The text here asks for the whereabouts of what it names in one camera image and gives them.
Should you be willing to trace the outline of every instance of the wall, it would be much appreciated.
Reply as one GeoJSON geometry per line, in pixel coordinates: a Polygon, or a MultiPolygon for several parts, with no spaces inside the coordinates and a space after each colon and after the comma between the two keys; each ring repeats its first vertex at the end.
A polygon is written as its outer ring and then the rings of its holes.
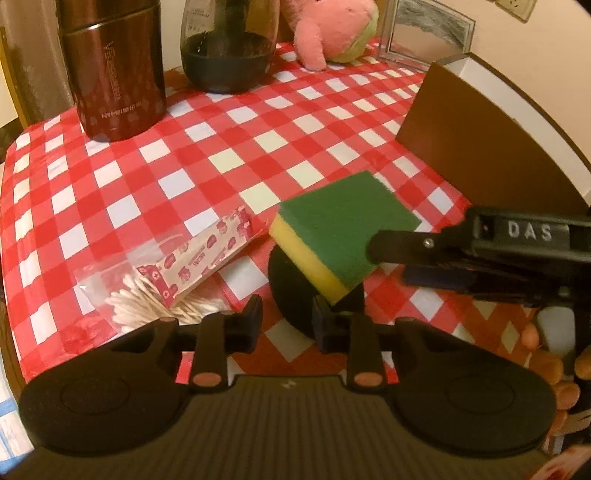
{"type": "Polygon", "coordinates": [[[0,128],[17,117],[17,111],[8,92],[6,79],[0,67],[0,128]]]}
{"type": "Polygon", "coordinates": [[[181,65],[181,23],[184,0],[161,0],[162,6],[162,54],[164,70],[181,65]]]}
{"type": "Polygon", "coordinates": [[[591,161],[591,17],[575,0],[538,0],[528,23],[488,0],[440,0],[476,20],[472,51],[560,124],[591,161]]]}

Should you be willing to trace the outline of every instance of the black round base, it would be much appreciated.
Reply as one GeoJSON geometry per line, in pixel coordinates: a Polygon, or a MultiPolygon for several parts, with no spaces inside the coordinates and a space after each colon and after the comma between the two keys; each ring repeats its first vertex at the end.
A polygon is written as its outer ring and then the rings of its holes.
{"type": "MultiPolygon", "coordinates": [[[[271,293],[285,319],[304,335],[314,338],[312,300],[319,292],[296,267],[285,252],[276,245],[269,256],[269,285],[271,293]]],[[[336,303],[334,312],[358,312],[365,309],[363,284],[336,303]]]]}

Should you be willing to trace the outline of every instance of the sponge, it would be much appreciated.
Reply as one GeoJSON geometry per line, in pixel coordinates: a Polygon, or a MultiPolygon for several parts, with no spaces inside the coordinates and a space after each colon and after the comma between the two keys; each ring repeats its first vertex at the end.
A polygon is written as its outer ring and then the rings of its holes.
{"type": "Polygon", "coordinates": [[[375,269],[365,256],[372,235],[413,231],[419,224],[364,171],[282,202],[269,234],[334,305],[375,269]]]}

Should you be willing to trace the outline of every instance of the picture frame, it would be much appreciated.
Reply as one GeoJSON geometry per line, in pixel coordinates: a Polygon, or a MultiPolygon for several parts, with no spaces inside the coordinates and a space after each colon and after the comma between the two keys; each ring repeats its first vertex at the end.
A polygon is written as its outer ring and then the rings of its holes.
{"type": "Polygon", "coordinates": [[[469,52],[475,26],[436,0],[389,0],[378,58],[426,72],[434,61],[469,52]]]}

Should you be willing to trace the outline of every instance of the plastic bag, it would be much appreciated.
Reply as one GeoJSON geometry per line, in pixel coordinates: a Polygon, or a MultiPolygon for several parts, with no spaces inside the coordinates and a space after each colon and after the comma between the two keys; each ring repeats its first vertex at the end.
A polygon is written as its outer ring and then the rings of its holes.
{"type": "Polygon", "coordinates": [[[254,236],[251,218],[244,207],[220,218],[155,264],[138,272],[144,284],[153,286],[166,307],[182,302],[202,280],[234,257],[254,236]]]}
{"type": "Polygon", "coordinates": [[[156,263],[190,240],[190,235],[179,227],[160,239],[151,239],[130,252],[116,254],[101,262],[74,272],[78,286],[96,308],[119,333],[130,332],[159,317],[174,316],[182,325],[199,323],[203,316],[227,310],[222,289],[211,277],[196,287],[183,302],[166,308],[160,295],[150,291],[137,267],[156,263]]]}

